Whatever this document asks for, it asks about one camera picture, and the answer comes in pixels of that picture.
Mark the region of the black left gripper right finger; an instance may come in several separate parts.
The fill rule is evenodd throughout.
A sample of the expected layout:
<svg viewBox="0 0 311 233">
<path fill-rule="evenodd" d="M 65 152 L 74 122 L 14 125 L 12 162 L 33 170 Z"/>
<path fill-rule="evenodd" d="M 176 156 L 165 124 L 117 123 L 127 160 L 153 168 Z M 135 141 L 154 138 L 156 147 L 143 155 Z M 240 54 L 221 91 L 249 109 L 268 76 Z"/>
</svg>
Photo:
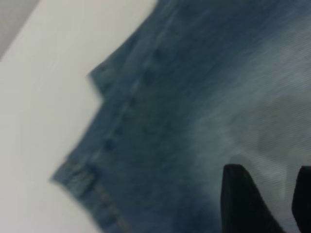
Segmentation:
<svg viewBox="0 0 311 233">
<path fill-rule="evenodd" d="M 301 233 L 311 233 L 311 167 L 299 170 L 293 195 L 293 216 Z"/>
</svg>

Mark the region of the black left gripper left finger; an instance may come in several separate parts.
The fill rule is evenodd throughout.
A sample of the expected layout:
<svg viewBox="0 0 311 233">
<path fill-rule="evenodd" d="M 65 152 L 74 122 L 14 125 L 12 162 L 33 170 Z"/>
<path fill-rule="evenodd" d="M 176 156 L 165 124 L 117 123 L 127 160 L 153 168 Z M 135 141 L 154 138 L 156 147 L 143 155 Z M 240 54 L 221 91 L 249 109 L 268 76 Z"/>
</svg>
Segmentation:
<svg viewBox="0 0 311 233">
<path fill-rule="evenodd" d="M 221 218 L 224 233 L 283 233 L 249 172 L 241 165 L 223 168 Z"/>
</svg>

